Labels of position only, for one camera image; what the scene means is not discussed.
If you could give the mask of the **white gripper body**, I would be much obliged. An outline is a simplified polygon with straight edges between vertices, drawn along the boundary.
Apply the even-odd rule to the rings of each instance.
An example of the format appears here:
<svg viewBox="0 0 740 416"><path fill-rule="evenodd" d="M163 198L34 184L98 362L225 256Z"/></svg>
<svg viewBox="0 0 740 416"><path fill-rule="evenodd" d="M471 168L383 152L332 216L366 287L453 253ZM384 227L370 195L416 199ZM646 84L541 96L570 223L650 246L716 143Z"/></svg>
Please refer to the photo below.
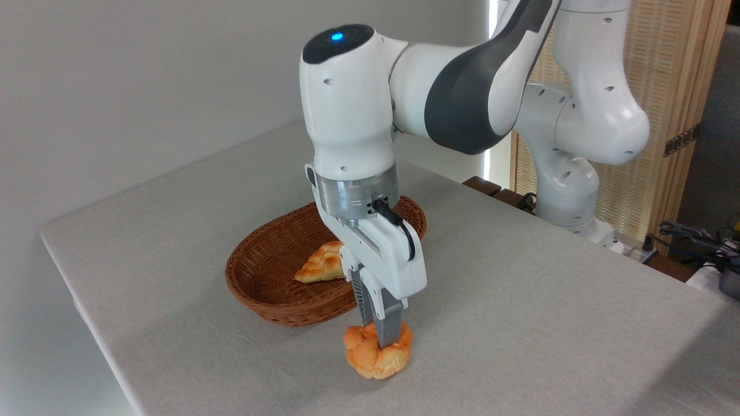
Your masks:
<svg viewBox="0 0 740 416"><path fill-rule="evenodd" d="M378 284L398 300L426 287L427 276L420 239L412 226L383 200L375 200L368 218L349 223L317 205L323 223L364 264L361 277L373 299Z"/></svg>

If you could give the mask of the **ribbed grey gripper finger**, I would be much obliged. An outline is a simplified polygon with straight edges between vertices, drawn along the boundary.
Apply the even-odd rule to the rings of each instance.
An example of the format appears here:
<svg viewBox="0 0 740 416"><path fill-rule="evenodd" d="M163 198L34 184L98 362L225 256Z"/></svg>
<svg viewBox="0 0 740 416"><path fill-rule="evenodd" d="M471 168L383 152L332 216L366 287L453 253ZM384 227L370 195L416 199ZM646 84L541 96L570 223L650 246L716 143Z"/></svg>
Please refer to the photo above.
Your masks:
<svg viewBox="0 0 740 416"><path fill-rule="evenodd" d="M373 323L380 348L399 342L404 301L378 284L373 288Z"/></svg>
<svg viewBox="0 0 740 416"><path fill-rule="evenodd" d="M362 326L375 324L377 329L379 329L380 327L376 324L376 317L373 313L372 298L361 277L361 271L364 268L364 264L361 263L346 246L343 246L340 249L340 256L345 279L351 283L353 288L354 297L362 319Z"/></svg>

